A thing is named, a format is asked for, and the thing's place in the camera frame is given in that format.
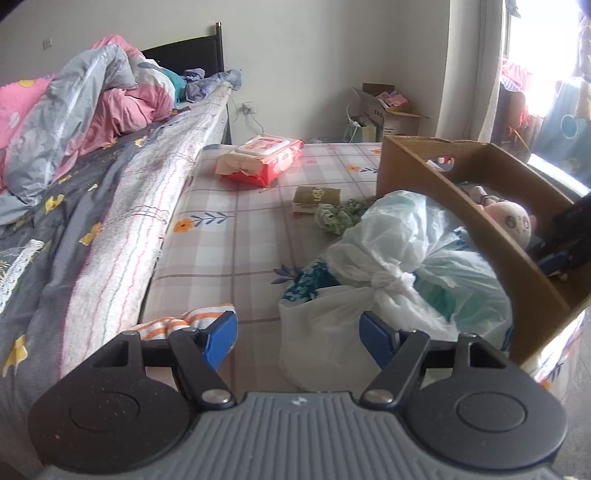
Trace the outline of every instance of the red wet wipes package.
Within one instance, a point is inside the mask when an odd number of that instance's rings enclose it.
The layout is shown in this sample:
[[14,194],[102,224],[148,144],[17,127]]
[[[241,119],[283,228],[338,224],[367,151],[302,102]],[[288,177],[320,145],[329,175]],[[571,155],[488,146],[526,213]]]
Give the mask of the red wet wipes package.
[[259,135],[218,157],[216,173],[232,180],[269,187],[300,157],[303,146],[302,140]]

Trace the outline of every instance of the white wall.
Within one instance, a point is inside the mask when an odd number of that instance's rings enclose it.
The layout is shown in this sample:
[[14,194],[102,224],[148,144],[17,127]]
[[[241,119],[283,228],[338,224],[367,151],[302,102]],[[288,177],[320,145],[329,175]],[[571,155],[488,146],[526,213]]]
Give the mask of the white wall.
[[420,135],[434,135],[446,71],[450,0],[400,0],[391,8],[395,48],[389,76],[422,119]]
[[[209,34],[220,21],[226,68],[243,71],[243,88],[233,97],[238,105],[256,103],[267,133],[342,135],[350,87],[392,81],[398,1],[25,0],[0,24],[0,85],[53,73],[110,33],[145,49]],[[48,36],[53,46],[44,51]],[[410,78],[430,69],[424,59],[419,67],[403,76],[409,79],[404,86],[428,115],[432,99],[419,97],[429,88],[411,89]],[[253,136],[253,129],[241,115],[232,127],[234,142]]]

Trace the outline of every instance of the clothing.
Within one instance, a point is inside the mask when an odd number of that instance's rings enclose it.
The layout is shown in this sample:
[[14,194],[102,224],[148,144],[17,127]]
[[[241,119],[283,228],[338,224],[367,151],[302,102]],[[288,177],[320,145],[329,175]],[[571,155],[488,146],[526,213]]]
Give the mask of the clothing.
[[169,69],[162,68],[162,73],[164,73],[174,85],[174,103],[184,102],[186,100],[185,90],[187,88],[187,81]]
[[521,92],[525,95],[526,104],[519,116],[521,126],[527,126],[528,109],[527,94],[530,88],[531,72],[512,61],[506,61],[501,69],[501,83],[510,92]]
[[579,87],[579,100],[574,116],[591,120],[591,18],[584,17],[579,24],[579,75],[583,81]]
[[357,225],[362,215],[373,204],[373,200],[349,199],[339,205],[321,203],[316,209],[314,220],[322,230],[343,235],[347,228]]
[[205,78],[203,69],[185,70],[184,79],[187,82],[186,96],[188,102],[199,102],[212,93],[222,82],[230,82],[232,90],[239,90],[242,86],[242,71],[228,70]]
[[295,278],[294,284],[283,295],[284,300],[310,301],[318,298],[318,289],[337,287],[340,283],[334,278],[326,265],[323,255],[306,266]]

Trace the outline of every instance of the open cardboard box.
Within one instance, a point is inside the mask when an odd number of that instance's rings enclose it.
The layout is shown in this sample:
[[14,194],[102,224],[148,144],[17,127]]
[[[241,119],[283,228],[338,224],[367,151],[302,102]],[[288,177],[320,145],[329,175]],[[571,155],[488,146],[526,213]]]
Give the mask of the open cardboard box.
[[[384,108],[375,98],[382,92],[392,92],[395,89],[394,85],[387,83],[364,83],[361,90],[353,88],[361,100],[363,115],[381,127],[383,136],[417,135],[419,120],[423,115],[413,113],[412,102]],[[382,135],[379,135],[378,141],[382,141]]]
[[[426,163],[443,156],[454,158],[450,172],[439,173]],[[569,273],[566,281],[547,278],[527,253],[454,185],[461,181],[485,185],[523,205],[536,215],[536,234],[542,238],[552,218],[572,202],[496,145],[429,137],[384,138],[378,198],[395,190],[422,193],[464,222],[511,299],[511,359],[524,365],[591,303],[591,264]]]

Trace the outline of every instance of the plaid bed sheet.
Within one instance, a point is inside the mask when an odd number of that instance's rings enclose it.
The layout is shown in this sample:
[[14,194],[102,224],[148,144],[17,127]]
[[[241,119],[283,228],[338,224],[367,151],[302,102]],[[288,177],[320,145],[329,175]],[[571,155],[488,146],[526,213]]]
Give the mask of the plaid bed sheet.
[[214,174],[210,145],[187,179],[154,270],[143,322],[179,317],[199,307],[232,303],[236,348],[220,373],[237,395],[247,390],[293,390],[278,366],[277,304],[296,275],[336,236],[312,215],[293,213],[299,185],[341,190],[341,199],[375,195],[381,144],[305,145],[297,163],[269,189]]

